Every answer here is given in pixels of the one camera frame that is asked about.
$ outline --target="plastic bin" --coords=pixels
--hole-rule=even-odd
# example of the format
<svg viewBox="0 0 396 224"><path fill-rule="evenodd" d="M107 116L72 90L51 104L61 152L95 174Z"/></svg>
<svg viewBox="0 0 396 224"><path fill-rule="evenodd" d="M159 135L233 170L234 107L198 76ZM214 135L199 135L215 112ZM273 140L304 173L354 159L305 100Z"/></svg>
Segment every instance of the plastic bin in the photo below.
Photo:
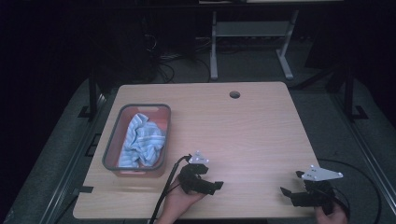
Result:
<svg viewBox="0 0 396 224"><path fill-rule="evenodd" d="M165 133L165 142L161 149L161 154L153 166L139 165L138 168L119 167L119 158L122 150L129 123L135 114L141 113L153 121ZM165 171L165 156L167 150L167 140L169 136L171 120L171 108L168 105L125 105L120 110L116 123L113 127L106 151L102 159L107 170L112 171L117 176L135 177L159 177Z"/></svg>

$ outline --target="cloth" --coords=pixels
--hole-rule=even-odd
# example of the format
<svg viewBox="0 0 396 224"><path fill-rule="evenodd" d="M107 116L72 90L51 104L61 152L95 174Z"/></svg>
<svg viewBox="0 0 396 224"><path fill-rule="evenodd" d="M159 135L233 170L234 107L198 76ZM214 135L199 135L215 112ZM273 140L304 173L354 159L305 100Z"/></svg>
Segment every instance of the cloth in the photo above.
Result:
<svg viewBox="0 0 396 224"><path fill-rule="evenodd" d="M137 113L129 123L122 146L119 167L153 166L165 142L163 131L144 114Z"/></svg>

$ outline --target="hand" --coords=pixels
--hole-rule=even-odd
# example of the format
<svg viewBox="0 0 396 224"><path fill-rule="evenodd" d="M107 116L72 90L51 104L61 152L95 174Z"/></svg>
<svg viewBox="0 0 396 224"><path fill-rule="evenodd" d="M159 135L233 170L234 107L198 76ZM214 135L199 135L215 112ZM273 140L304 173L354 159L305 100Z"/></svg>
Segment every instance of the hand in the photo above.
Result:
<svg viewBox="0 0 396 224"><path fill-rule="evenodd" d="M163 212L155 224L174 223L196 202L205 197L202 193L186 194L181 188L178 178L169 187L170 192L166 195Z"/></svg>
<svg viewBox="0 0 396 224"><path fill-rule="evenodd" d="M315 207L318 224L347 224L347 215L338 203L333 204L332 213L326 216L322 207Z"/></svg>

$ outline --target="wire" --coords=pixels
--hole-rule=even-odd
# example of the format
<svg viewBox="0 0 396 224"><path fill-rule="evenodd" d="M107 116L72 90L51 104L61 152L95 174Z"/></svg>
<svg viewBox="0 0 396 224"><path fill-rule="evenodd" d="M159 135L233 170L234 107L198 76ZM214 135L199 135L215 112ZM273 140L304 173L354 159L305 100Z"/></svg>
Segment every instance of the wire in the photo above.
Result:
<svg viewBox="0 0 396 224"><path fill-rule="evenodd" d="M206 40L206 42L198 47L196 47L195 52L202 52L206 49L210 49L211 43L212 43L212 38L210 37L198 37L198 40Z"/></svg>
<svg viewBox="0 0 396 224"><path fill-rule="evenodd" d="M149 52L152 52L156 47L157 47L157 38L155 38L154 35L145 35L145 37L149 37L153 39L154 43L152 44L152 47L148 49Z"/></svg>
<svg viewBox="0 0 396 224"><path fill-rule="evenodd" d="M358 167L355 167L355 166L353 166L353 165L351 165L349 163L346 163L346 162L343 162L343 161L321 159L321 158L318 158L318 161L330 161L330 162L343 164L343 165L345 165L347 167L350 167L350 168L358 171L359 173L361 173L361 175L363 175L370 182L370 184L373 186L373 188L375 190L376 198L378 199L378 209L377 209L377 212L376 212L374 224L378 223L379 219L381 217L381 212L382 212L382 200L381 200L381 195L379 193L379 189L376 186L375 182L366 173L364 173L361 169L359 169Z"/></svg>
<svg viewBox="0 0 396 224"><path fill-rule="evenodd" d="M337 199L336 197L333 197L332 195L329 195L326 192L323 192L320 189L312 189L313 191L325 196L326 198L332 200L334 203L337 203L338 205L341 206L341 208L343 209L343 211L346 213L346 218L349 220L350 218L350 211L349 211L349 207L347 207L343 202L341 202L339 199Z"/></svg>
<svg viewBox="0 0 396 224"><path fill-rule="evenodd" d="M175 77L175 69L172 66L170 66L168 64L164 64L164 63L160 63L160 66L168 67L172 71L172 76L168 77L168 75L166 75L166 73L161 69L161 67L159 68L160 73L163 76L163 82L164 83L169 83L169 82L175 83L175 81L173 80L173 78Z"/></svg>
<svg viewBox="0 0 396 224"><path fill-rule="evenodd" d="M349 203L349 200L347 199L347 196L338 188L332 188L332 189L335 189L338 193L340 193L344 197L344 200L346 201L346 206L350 210L350 203Z"/></svg>
<svg viewBox="0 0 396 224"><path fill-rule="evenodd" d="M209 68L209 66L208 66L204 61L202 61L201 59L195 59L195 61L204 64L204 66L205 66L205 68L206 68L206 71L207 71L207 73L209 74L208 79L207 79L207 82L210 82L211 76L210 76L210 68Z"/></svg>
<svg viewBox="0 0 396 224"><path fill-rule="evenodd" d="M163 55L160 57L160 59L172 61L174 59L181 58L181 57L183 57L183 55L181 55L181 54L171 54L171 55Z"/></svg>
<svg viewBox="0 0 396 224"><path fill-rule="evenodd" d="M178 186L180 186L180 184L177 184L176 186L174 186L174 187L172 187L171 189L169 189L169 190L166 192L166 195L167 195L168 193L170 193L173 189L177 188Z"/></svg>
<svg viewBox="0 0 396 224"><path fill-rule="evenodd" d="M242 46L235 39L230 38L219 41L218 48L219 54L235 54L243 51Z"/></svg>
<svg viewBox="0 0 396 224"><path fill-rule="evenodd" d="M158 199L157 205L155 206L154 212L152 213L151 220L150 220L149 224L153 224L155 218L157 217L158 210L160 210L160 206L163 203L163 199L165 198L166 194L168 193L169 186L171 185L171 182L175 176L178 165L180 164L181 161L183 161L183 160L188 161L190 158L191 158L191 155L184 156L184 157L178 159L178 161L175 163L174 167L172 168L171 174L169 175L168 179L166 180L166 184L163 187L163 192L161 193L161 196Z"/></svg>

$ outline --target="wooden table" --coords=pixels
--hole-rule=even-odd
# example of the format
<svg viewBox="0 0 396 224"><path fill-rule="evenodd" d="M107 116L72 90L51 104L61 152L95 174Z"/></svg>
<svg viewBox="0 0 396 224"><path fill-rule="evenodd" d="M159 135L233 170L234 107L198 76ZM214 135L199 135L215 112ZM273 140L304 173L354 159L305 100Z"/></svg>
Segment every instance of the wooden table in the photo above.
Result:
<svg viewBox="0 0 396 224"><path fill-rule="evenodd" d="M231 91L240 97L230 97ZM120 109L157 103L172 109L165 174L115 176L103 166L102 157ZM196 150L210 159L203 179L224 185L182 218L313 215L312 208L292 206L279 189L304 191L295 171L318 165L289 91L281 82L254 82L120 87L83 184L93 191L79 194L74 216L150 218L173 164Z"/></svg>

